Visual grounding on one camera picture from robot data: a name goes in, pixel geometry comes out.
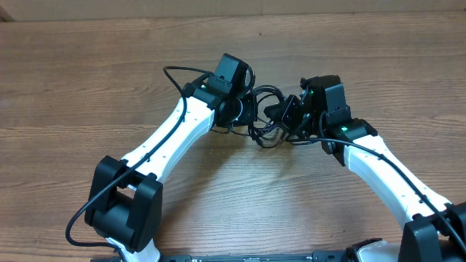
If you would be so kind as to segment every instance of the wooden table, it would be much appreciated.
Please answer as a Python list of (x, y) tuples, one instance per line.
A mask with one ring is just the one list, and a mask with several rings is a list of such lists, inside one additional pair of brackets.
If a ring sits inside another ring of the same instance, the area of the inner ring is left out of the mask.
[[(241, 57), (257, 84), (299, 92), (338, 74), (353, 117), (439, 194), (466, 201), (466, 12), (0, 23), (0, 260), (88, 261), (108, 248), (64, 237), (93, 170), (163, 123), (179, 94), (168, 65)], [(180, 83), (195, 74), (176, 73)], [(209, 133), (164, 189), (164, 254), (303, 253), (401, 230), (320, 146), (261, 150)], [(76, 239), (100, 238), (80, 220)]]

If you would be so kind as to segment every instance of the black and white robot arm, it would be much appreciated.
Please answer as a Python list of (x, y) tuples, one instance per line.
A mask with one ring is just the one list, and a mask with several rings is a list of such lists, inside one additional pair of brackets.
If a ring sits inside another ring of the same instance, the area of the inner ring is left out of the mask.
[[(247, 74), (250, 79), (248, 85), (245, 84)], [(137, 166), (124, 183), (119, 184), (119, 187), (129, 186), (135, 190), (134, 198), (130, 199), (114, 189), (96, 200), (86, 211), (86, 223), (108, 242), (119, 247), (123, 261), (161, 260), (152, 237), (161, 220), (163, 184), (187, 149), (209, 132), (213, 125), (229, 127), (231, 122), (248, 125), (250, 135), (255, 128), (252, 122), (256, 120), (258, 107), (252, 88), (254, 75), (247, 64), (225, 54), (216, 72), (209, 76), (207, 82), (203, 80), (199, 78), (185, 85), (184, 92), (188, 96), (186, 114), (176, 131), (147, 161)], [(288, 134), (287, 138), (282, 135), (280, 139), (294, 144), (309, 143), (311, 137), (316, 135), (327, 154), (333, 154), (374, 190), (405, 231), (401, 246), (380, 239), (364, 242), (357, 249), (353, 248), (353, 253), (348, 253), (348, 250), (338, 253), (341, 255), (340, 261), (442, 261), (447, 251), (443, 251), (439, 244), (438, 232), (450, 236), (451, 232), (441, 225), (433, 209), (422, 199), (428, 199), (441, 215), (448, 218), (464, 244), (466, 207), (453, 206), (445, 197), (428, 188), (390, 152), (373, 127), (362, 119), (351, 118), (339, 77), (302, 79), (301, 87), (301, 99), (296, 96), (279, 98), (277, 105), (264, 110), (283, 134)], [(182, 111), (183, 98), (168, 119), (134, 151), (119, 161), (106, 156), (95, 170), (90, 199), (144, 158), (169, 133), (182, 116)], [(251, 137), (262, 146), (260, 136)], [(383, 156), (378, 157), (351, 146), (351, 143)], [(381, 157), (396, 165), (422, 196)], [(461, 243), (451, 242), (454, 247), (449, 246), (448, 252), (461, 261), (465, 258), (461, 247), (458, 247)]]

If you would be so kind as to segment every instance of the wire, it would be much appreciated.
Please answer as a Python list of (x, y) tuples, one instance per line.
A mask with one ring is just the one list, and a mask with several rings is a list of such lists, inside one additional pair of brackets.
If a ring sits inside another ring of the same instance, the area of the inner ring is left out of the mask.
[(114, 248), (115, 250), (117, 250), (120, 254), (120, 257), (122, 257), (122, 260), (124, 261), (125, 258), (124, 256), (122, 256), (121, 254), (121, 249), (115, 245), (115, 244), (111, 244), (111, 243), (107, 243), (107, 242), (78, 242), (76, 240), (74, 240), (72, 237), (71, 237), (71, 228), (73, 227), (74, 223), (78, 220), (79, 216), (82, 215), (82, 213), (84, 213), (84, 211), (86, 211), (87, 208), (89, 208), (94, 202), (95, 200), (97, 200), (99, 197), (101, 197), (104, 193), (106, 193), (108, 190), (116, 187), (118, 185), (118, 183), (122, 180), (124, 180), (128, 175), (130, 175), (134, 170), (136, 170), (136, 168), (138, 168), (139, 166), (141, 166), (145, 161), (147, 161), (152, 154), (155, 153), (155, 151), (157, 151), (157, 149), (160, 148), (160, 146), (162, 146), (167, 140), (168, 138), (170, 138), (170, 136), (178, 129), (178, 127), (180, 126), (181, 122), (184, 122), (184, 117), (186, 115), (186, 110), (187, 110), (187, 101), (186, 101), (186, 96), (184, 95), (183, 93), (183, 90), (181, 89), (181, 87), (179, 86), (179, 84), (175, 81), (175, 79), (173, 79), (173, 77), (167, 72), (167, 70), (172, 70), (172, 69), (175, 69), (175, 70), (187, 70), (187, 71), (195, 71), (195, 72), (200, 72), (200, 73), (204, 73), (204, 74), (208, 74), (210, 72), (208, 71), (204, 71), (204, 70), (201, 70), (201, 69), (197, 69), (197, 68), (187, 68), (187, 67), (179, 67), (179, 66), (166, 66), (163, 68), (163, 72), (165, 73), (165, 75), (167, 76), (167, 78), (175, 85), (176, 89), (180, 92), (181, 94), (181, 98), (183, 99), (183, 111), (181, 112), (181, 115), (178, 119), (178, 121), (176, 122), (176, 124), (173, 126), (173, 128), (169, 131), (169, 133), (164, 136), (163, 139), (161, 139), (160, 142), (158, 142), (158, 144), (155, 145), (155, 147), (153, 147), (153, 149), (151, 149), (147, 154), (144, 155), (144, 157), (139, 160), (136, 164), (134, 164), (132, 167), (130, 167), (128, 170), (126, 170), (122, 175), (120, 175), (117, 179), (113, 180), (110, 184), (108, 184), (104, 189), (102, 189), (100, 192), (98, 192), (95, 196), (92, 197), (92, 199), (90, 199), (89, 201), (86, 202), (86, 204), (84, 204), (77, 212), (76, 214), (74, 214), (74, 216), (71, 218), (71, 220), (68, 222), (68, 225), (66, 226), (66, 230), (65, 230), (65, 237), (66, 237), (66, 240), (68, 240), (68, 242), (74, 246), (78, 246), (78, 247), (111, 247), (111, 248)]
[(295, 144), (295, 146), (303, 146), (303, 145), (309, 145), (310, 143), (316, 143), (316, 142), (333, 142), (333, 143), (339, 143), (342, 145), (346, 146), (354, 146), (355, 148), (359, 148), (360, 150), (366, 151), (374, 156), (377, 156), (379, 159), (384, 160), (389, 166), (391, 166), (401, 177), (404, 179), (404, 181), (413, 189), (413, 191), (419, 196), (419, 198), (435, 213), (435, 215), (438, 217), (438, 219), (445, 225), (447, 228), (447, 234), (451, 235), (453, 239), (457, 242), (459, 245), (459, 248), (462, 250), (463, 254), (466, 255), (466, 245), (462, 241), (461, 237), (458, 235), (458, 233), (454, 230), (453, 226), (443, 217), (443, 215), (438, 211), (438, 209), (430, 202), (430, 200), (427, 198), (426, 195), (424, 195), (414, 184), (413, 182), (408, 178), (408, 176), (401, 171), (401, 169), (393, 163), (390, 159), (388, 159), (384, 154), (379, 154), (369, 148), (366, 148), (364, 146), (360, 146), (356, 143), (352, 142), (347, 142), (343, 140), (338, 140), (338, 139), (332, 139), (332, 138), (305, 138), (305, 139), (291, 139), (288, 140), (287, 142), (302, 142), (302, 141), (307, 141), (307, 143), (300, 143), (300, 144)]

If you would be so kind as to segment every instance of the wooden tabletop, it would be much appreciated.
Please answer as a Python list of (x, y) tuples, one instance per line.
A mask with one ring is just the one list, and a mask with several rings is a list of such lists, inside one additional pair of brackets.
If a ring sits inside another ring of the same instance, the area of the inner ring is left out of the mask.
[[(179, 94), (163, 66), (214, 70), (224, 52), (287, 94), (302, 76), (340, 75), (353, 117), (429, 187), (466, 201), (466, 12), (0, 23), (0, 260), (112, 255), (64, 237), (96, 164), (171, 113)], [(263, 150), (209, 133), (164, 187), (164, 254), (303, 253), (402, 234), (319, 145)], [(82, 219), (72, 235), (100, 239)]]

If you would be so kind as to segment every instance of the wall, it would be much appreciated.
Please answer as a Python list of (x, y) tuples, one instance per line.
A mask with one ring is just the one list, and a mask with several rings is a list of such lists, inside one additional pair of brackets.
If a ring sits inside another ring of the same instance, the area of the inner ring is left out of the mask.
[(0, 6), (15, 21), (44, 21), (319, 12), (458, 11), (466, 8), (466, 0), (0, 0)]

